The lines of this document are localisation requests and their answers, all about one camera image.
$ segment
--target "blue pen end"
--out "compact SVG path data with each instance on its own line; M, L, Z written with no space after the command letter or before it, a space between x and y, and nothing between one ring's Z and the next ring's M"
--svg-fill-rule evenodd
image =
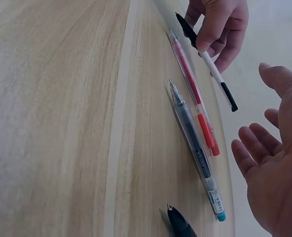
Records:
M224 220L226 220L226 214L225 214L225 212L223 211L223 212L217 214L217 219L218 219L218 221L224 221Z

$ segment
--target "red pen end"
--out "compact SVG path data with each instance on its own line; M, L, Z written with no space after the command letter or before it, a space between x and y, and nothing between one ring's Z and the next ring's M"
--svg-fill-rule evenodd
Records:
M199 119L199 122L200 122L200 125L201 125L201 128L202 128L202 131L203 131L203 135L204 135L204 138L206 140L206 144L209 148L212 148L215 146L215 142L214 142L214 139L210 133L210 130L209 130L209 126L205 120L205 117L203 115L198 115L197 116L198 119Z
M220 150L219 150L219 147L218 147L218 145L217 145L217 143L215 142L215 146L213 146L212 148L211 148L211 153L213 154L213 156L218 156L218 155L220 155Z

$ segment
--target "pen tip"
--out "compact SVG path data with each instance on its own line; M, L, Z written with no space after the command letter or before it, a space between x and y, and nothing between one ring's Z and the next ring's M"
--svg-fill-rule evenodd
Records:
M168 211L172 211L172 206L169 203L167 203L167 209Z

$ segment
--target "black pen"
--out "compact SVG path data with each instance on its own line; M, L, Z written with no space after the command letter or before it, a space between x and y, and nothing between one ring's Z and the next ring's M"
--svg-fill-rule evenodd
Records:
M167 215L176 237L197 237L193 228L181 213L169 204L167 204Z
M175 15L176 15L176 18L179 21L183 31L184 31L184 34L190 39L191 45L194 48L196 48L196 37L197 37L196 33L194 32L192 27L190 27L190 25L186 22L186 20L180 14L175 13ZM237 111L238 110L237 104L236 104L232 94L230 93L224 79L221 77L219 70L215 66L212 59L210 58L209 54L207 52L199 52L199 54L203 58L206 65L208 66L211 75L217 81L220 88L222 89L225 97L227 98L228 103L231 105L231 111L232 112Z

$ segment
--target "white floor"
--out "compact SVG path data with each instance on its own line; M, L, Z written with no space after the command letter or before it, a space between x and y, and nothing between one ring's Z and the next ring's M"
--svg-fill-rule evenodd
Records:
M292 70L292 0L249 0L250 22L241 53L223 77L238 104L230 111L215 86L225 134L234 197L237 237L271 236L255 221L247 201L247 186L230 149L241 126L258 122L279 137L278 130L264 118L267 108L278 108L280 98L267 88L258 75L258 64L284 65ZM186 8L187 1L181 0Z

